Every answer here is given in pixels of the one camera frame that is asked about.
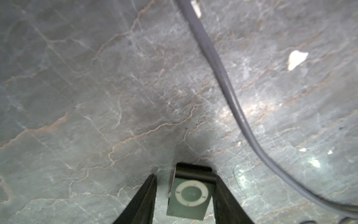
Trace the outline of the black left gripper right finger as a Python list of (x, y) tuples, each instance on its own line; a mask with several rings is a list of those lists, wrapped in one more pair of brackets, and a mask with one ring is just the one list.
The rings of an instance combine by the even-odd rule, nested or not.
[(218, 175), (213, 193), (213, 208), (216, 224), (254, 224)]

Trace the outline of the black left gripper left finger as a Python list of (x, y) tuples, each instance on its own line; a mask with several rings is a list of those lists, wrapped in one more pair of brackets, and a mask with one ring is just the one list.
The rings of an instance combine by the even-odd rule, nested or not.
[(113, 224), (152, 224), (156, 192), (157, 177), (151, 174)]

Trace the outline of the black mp3 player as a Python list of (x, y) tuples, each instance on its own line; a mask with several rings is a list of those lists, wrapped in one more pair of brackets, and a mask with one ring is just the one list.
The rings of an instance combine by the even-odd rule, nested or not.
[(167, 215), (204, 220), (216, 185), (211, 167), (178, 162), (174, 170)]

